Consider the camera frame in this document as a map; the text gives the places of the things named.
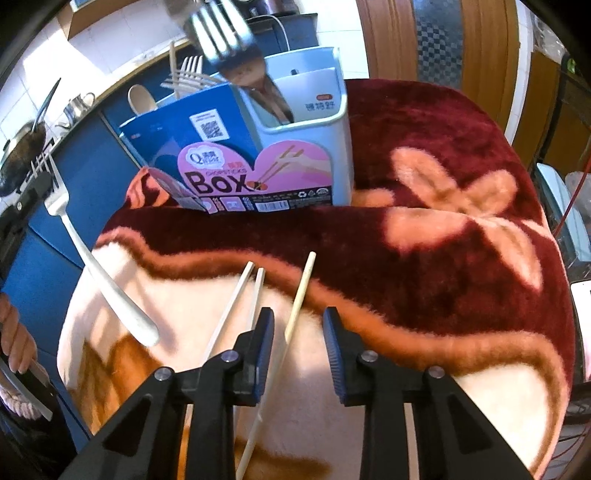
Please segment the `wooden spoon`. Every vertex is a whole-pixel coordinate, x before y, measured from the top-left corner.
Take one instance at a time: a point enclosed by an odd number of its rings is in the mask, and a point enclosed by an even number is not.
[[[151,112],[158,108],[152,94],[142,85],[133,85],[129,89],[127,101],[136,115]]]

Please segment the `pan handle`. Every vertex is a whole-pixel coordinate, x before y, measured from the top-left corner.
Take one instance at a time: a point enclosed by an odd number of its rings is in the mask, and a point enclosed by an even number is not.
[[[37,112],[37,117],[35,117],[35,121],[33,122],[33,127],[31,128],[32,132],[35,132],[37,130],[38,123],[42,122],[43,119],[45,118],[45,114],[47,113],[47,109],[49,108],[49,102],[51,102],[51,99],[53,98],[53,94],[56,92],[57,86],[60,84],[60,82],[61,82],[61,78],[57,79],[57,82],[53,86],[53,88],[51,89],[51,92],[49,92],[49,95],[47,95],[47,97],[43,101],[43,105],[41,105],[41,108]]]

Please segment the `wok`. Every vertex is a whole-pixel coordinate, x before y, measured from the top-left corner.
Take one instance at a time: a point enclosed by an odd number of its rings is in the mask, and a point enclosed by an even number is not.
[[[0,197],[19,191],[31,171],[31,163],[43,152],[47,133],[43,119],[60,80],[47,95],[35,120],[24,124],[15,137],[4,145],[0,161]]]

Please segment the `white utensil holder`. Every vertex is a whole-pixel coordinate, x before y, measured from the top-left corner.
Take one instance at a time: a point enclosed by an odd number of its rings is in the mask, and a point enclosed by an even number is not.
[[[267,72],[272,79],[298,73],[332,69],[340,92],[340,106],[326,118],[279,125],[268,112],[251,101],[246,92],[241,96],[259,135],[263,148],[284,140],[301,140],[324,148],[330,155],[333,177],[333,205],[350,205],[353,190],[353,154],[349,129],[348,101],[339,49],[336,47],[311,47],[293,50],[265,58]]]

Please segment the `white chopstick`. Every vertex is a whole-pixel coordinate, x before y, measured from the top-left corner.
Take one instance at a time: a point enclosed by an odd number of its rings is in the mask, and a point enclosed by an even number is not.
[[[228,305],[226,305],[226,309],[223,311],[222,316],[220,317],[220,319],[217,323],[216,329],[213,331],[213,334],[212,334],[211,338],[209,339],[209,343],[205,347],[205,352],[203,353],[203,360],[201,362],[201,365],[205,364],[205,362],[207,362],[207,360],[209,360],[209,358],[211,357],[213,349],[216,346],[217,340],[218,340],[220,334],[222,333],[222,329],[223,329],[224,325],[226,324],[228,317],[232,313],[232,309],[234,308],[234,305],[235,305],[238,297],[242,293],[242,290],[244,290],[244,287],[246,286],[246,282],[248,281],[248,277],[251,276],[251,272],[252,272],[252,269],[254,268],[254,266],[255,266],[254,263],[248,262],[246,264],[246,267],[244,267],[244,271],[242,272],[242,275],[240,276],[240,280],[238,280],[238,283],[236,284],[236,288],[234,288],[234,292],[232,292],[232,297],[230,297],[230,301],[228,302]]]
[[[263,283],[265,283],[265,269],[259,268],[256,272],[255,291],[252,297],[251,311],[248,314],[248,324],[246,326],[247,332],[254,330],[256,326],[256,315],[259,311]],[[240,415],[240,411],[240,408],[234,407],[234,436],[236,436],[236,428],[238,427],[238,417]]]
[[[291,338],[293,336],[294,329],[296,328],[296,321],[298,316],[300,315],[301,305],[304,303],[304,297],[306,296],[308,283],[310,282],[310,277],[312,276],[312,269],[314,268],[315,260],[316,253],[310,252],[310,255],[308,256],[308,261],[306,262],[306,266],[304,267],[304,271],[301,276],[300,286],[298,287],[297,293],[295,294],[296,298],[294,300],[293,308],[291,309],[290,319],[288,320],[287,325],[285,326],[285,346],[283,347],[283,351],[279,354],[278,360],[276,360],[275,363],[271,365],[271,367],[269,368],[269,374],[267,376],[267,386],[265,387],[265,394],[261,399],[261,403],[256,413],[255,421],[252,424],[251,431],[248,434],[248,441],[246,442],[244,453],[242,454],[242,458],[240,459],[240,463],[238,464],[238,468],[236,469],[236,480],[242,480],[244,474],[246,473],[248,463],[251,460],[252,452],[255,448],[256,440],[258,438],[259,429],[261,428],[263,422],[263,414],[265,411],[265,406],[267,405],[267,399],[269,399],[270,397],[275,377],[281,370],[281,366],[283,365],[285,356],[287,354],[287,350],[291,343]]]
[[[246,328],[247,332],[249,332],[250,330],[254,330],[254,328],[256,326],[256,319],[257,319],[256,314],[258,313],[259,302],[261,300],[262,285],[264,282],[265,282],[265,269],[259,268],[256,271],[255,291],[254,291],[254,296],[252,298],[251,311],[248,316],[250,322]]]

